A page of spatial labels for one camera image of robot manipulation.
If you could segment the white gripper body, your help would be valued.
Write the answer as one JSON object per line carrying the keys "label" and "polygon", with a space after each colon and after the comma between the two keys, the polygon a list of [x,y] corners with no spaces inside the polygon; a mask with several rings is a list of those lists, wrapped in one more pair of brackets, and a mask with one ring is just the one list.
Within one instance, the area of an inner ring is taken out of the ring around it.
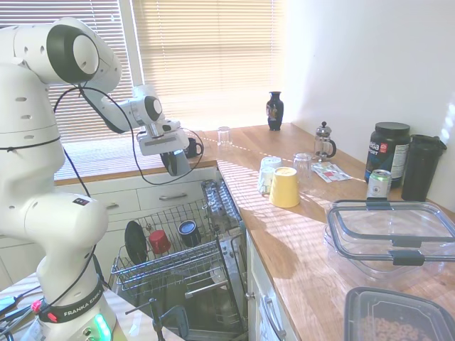
{"label": "white gripper body", "polygon": [[143,156],[171,153],[188,148],[189,140],[182,129],[167,132],[161,136],[152,136],[148,131],[142,131],[137,141]]}

